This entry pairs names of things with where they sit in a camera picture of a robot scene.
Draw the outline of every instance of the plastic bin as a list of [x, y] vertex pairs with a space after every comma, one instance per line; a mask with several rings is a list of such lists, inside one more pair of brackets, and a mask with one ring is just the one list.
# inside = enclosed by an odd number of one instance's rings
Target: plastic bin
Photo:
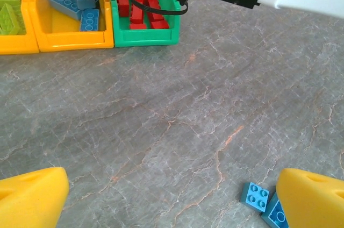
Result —
[[21, 0], [25, 35], [0, 35], [0, 54], [36, 53], [38, 45], [28, 10], [29, 0]]
[[49, 6], [49, 0], [30, 0], [30, 15], [42, 52], [113, 48], [110, 0], [100, 0], [98, 32], [80, 32], [80, 22]]
[[[176, 0], [159, 0], [161, 9], [180, 10]], [[170, 29], [130, 30], [130, 18], [119, 17], [117, 0], [111, 0], [115, 47], [175, 45], [179, 42], [180, 16], [164, 16]], [[145, 23], [150, 27], [147, 14]]]

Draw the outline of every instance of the green lego brick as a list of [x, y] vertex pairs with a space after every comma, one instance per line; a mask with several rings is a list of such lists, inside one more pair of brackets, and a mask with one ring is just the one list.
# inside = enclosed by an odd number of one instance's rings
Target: green lego brick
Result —
[[16, 35], [20, 30], [16, 14], [9, 4], [5, 4], [0, 11], [0, 28], [3, 35]]
[[0, 9], [5, 5], [9, 4], [11, 6], [21, 5], [21, 0], [0, 0]]
[[17, 20], [18, 20], [18, 23], [19, 23], [19, 26], [20, 26], [20, 30], [18, 32], [18, 35], [24, 35], [26, 34], [26, 29], [25, 29], [25, 24], [24, 24], [24, 19], [23, 19], [23, 15], [22, 15], [22, 12], [21, 12], [21, 6], [13, 6], [13, 10], [16, 14], [16, 17], [17, 17]]

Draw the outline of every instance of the yellow foam pad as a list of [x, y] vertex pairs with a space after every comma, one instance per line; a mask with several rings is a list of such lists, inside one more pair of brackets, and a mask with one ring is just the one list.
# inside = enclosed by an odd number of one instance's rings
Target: yellow foam pad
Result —
[[344, 181], [286, 168], [276, 190], [290, 228], [344, 227]]
[[1, 228], [53, 228], [69, 190], [61, 167], [0, 180]]

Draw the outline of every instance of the blue duplo brick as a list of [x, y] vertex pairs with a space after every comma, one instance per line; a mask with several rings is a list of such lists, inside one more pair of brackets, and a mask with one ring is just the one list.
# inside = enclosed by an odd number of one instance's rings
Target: blue duplo brick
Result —
[[273, 195], [262, 218], [271, 228], [289, 228], [277, 193]]
[[253, 182], [246, 182], [243, 185], [240, 202], [256, 211], [265, 212], [268, 196], [269, 191], [266, 189]]
[[81, 19], [81, 10], [78, 9], [76, 0], [49, 0], [50, 6], [61, 13], [74, 18]]
[[99, 10], [85, 9], [82, 11], [80, 32], [98, 31], [99, 28]]
[[96, 8], [96, 0], [76, 0], [76, 4], [80, 10]]

